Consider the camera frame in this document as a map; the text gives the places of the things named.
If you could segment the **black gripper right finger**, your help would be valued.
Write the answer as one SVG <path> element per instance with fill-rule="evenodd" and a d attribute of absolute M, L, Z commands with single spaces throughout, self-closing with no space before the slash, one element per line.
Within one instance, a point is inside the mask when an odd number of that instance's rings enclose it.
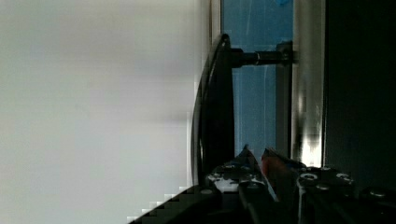
<path fill-rule="evenodd" d="M 330 167 L 312 167 L 271 148 L 262 153 L 262 172 L 296 224 L 395 224 L 395 192 L 368 187 Z"/>

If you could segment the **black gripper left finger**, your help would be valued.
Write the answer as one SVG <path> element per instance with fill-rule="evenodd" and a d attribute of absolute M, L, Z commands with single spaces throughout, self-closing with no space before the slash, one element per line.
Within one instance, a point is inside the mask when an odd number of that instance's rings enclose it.
<path fill-rule="evenodd" d="M 205 182 L 221 196 L 220 208 L 207 215 L 210 224 L 276 224 L 277 197 L 248 145 Z"/>

